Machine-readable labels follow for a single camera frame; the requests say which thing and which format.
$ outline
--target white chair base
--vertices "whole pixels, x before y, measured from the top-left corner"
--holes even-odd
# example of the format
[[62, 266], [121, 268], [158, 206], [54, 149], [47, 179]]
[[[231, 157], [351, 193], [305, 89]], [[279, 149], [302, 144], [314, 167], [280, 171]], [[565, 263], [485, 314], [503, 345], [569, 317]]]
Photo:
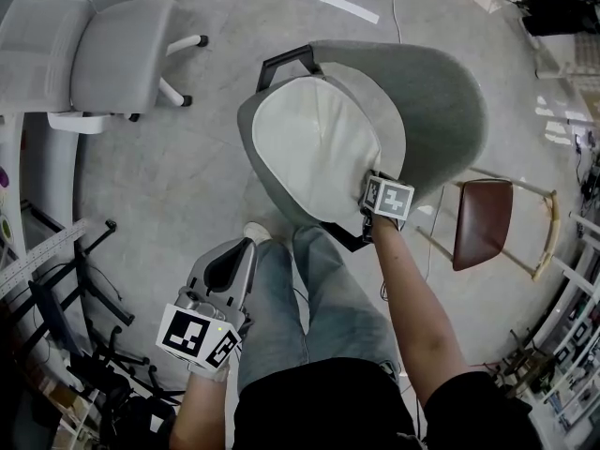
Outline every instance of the white chair base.
[[[204, 35], [191, 35], [189, 37], [177, 40], [167, 48], [167, 56], [172, 53], [179, 52], [189, 47], [205, 47], [208, 44], [208, 37]], [[171, 87], [165, 79], [161, 78], [158, 85], [158, 90], [175, 106], [189, 107], [192, 103], [190, 95], [181, 95], [173, 87]], [[48, 122], [52, 128], [57, 130], [73, 131], [76, 133], [84, 133], [93, 135], [102, 133], [111, 126], [115, 118], [123, 118], [131, 122], [137, 122], [140, 115], [138, 113], [130, 113], [127, 115], [115, 114], [91, 114], [83, 116], [83, 112], [64, 112], [64, 113], [48, 113]]]

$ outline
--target office chair wheel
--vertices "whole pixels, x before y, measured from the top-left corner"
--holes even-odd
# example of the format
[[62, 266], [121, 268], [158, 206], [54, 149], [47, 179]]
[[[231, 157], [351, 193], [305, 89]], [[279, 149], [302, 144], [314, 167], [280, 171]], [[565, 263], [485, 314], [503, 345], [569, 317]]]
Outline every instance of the office chair wheel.
[[113, 230], [116, 232], [116, 222], [111, 220], [110, 218], [104, 222], [104, 225], [108, 227], [109, 230]]
[[200, 35], [200, 42], [196, 44], [197, 47], [205, 47], [208, 45], [208, 36]]

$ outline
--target gray chair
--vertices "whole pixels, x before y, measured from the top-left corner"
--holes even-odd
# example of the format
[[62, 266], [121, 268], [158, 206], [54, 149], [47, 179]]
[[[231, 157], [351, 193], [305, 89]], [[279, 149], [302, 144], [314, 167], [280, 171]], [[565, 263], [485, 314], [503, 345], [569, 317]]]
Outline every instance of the gray chair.
[[252, 141], [254, 113], [266, 97], [289, 81], [270, 86], [277, 68], [294, 60], [312, 75], [323, 75], [319, 65], [327, 62], [355, 68], [390, 97], [406, 133], [402, 171], [391, 176], [414, 187], [412, 208], [466, 170], [484, 146], [487, 113], [479, 85], [470, 71], [447, 53], [416, 45], [322, 40], [264, 61], [257, 93], [237, 114], [250, 163], [269, 197], [292, 224], [322, 225], [350, 251], [365, 245], [362, 236], [354, 237], [337, 224], [320, 222], [305, 212], [271, 174]]
[[160, 77], [171, 43], [173, 0], [14, 0], [0, 25], [0, 114], [47, 112], [53, 128], [99, 133], [116, 115], [136, 121], [158, 89], [191, 105]]

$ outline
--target chair caster base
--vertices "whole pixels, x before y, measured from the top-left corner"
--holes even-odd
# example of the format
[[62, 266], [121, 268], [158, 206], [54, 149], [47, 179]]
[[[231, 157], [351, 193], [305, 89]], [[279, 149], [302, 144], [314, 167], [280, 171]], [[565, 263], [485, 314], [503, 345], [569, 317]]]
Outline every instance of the chair caster base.
[[197, 47], [205, 47], [206, 45], [208, 45], [208, 36], [200, 35], [200, 41], [198, 42], [198, 44], [196, 46]]

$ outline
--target gray floor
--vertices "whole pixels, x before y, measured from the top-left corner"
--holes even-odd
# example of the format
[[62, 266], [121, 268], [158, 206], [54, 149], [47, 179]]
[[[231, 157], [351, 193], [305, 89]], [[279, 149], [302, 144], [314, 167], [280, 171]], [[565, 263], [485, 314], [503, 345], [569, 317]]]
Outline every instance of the gray floor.
[[[99, 222], [115, 218], [119, 224], [119, 232], [94, 260], [137, 316], [120, 344], [156, 361], [159, 378], [171, 387], [182, 386], [187, 372], [154, 340], [164, 305], [174, 301], [195, 259], [240, 236], [250, 219], [279, 233], [290, 230], [252, 172], [235, 123], [237, 108], [255, 90], [262, 60], [319, 38], [397, 41], [392, 0], [349, 0], [380, 15], [377, 24], [316, 0], [177, 1], [182, 8], [179, 35], [211, 38], [207, 49], [173, 55], [165, 71], [173, 86], [194, 97], [194, 105], [175, 109], [160, 100], [139, 123], [87, 138], [79, 202], [83, 216]], [[578, 196], [573, 136], [568, 127], [547, 127], [544, 115], [581, 109], [568, 88], [535, 79], [533, 52], [516, 10], [503, 0], [397, 0], [397, 14], [404, 42], [453, 54], [481, 84], [490, 133], [477, 164], [557, 189], [566, 217]], [[411, 223], [430, 229], [439, 197], [438, 192], [416, 210]], [[457, 202], [458, 192], [448, 187], [435, 236], [449, 248]], [[547, 228], [548, 210], [541, 199], [517, 191], [508, 246], [535, 264]], [[559, 254], [568, 256], [574, 233], [564, 225]], [[409, 227], [404, 235], [425, 274], [428, 245]], [[344, 257], [374, 304], [386, 312], [373, 248]], [[479, 364], [498, 360], [512, 348], [509, 330], [523, 332], [534, 324], [560, 276], [550, 268], [532, 283], [502, 257], [455, 273], [433, 250], [428, 281], [449, 313], [468, 361]], [[98, 313], [97, 325], [108, 328], [102, 315]], [[230, 443], [232, 432], [229, 426]]]

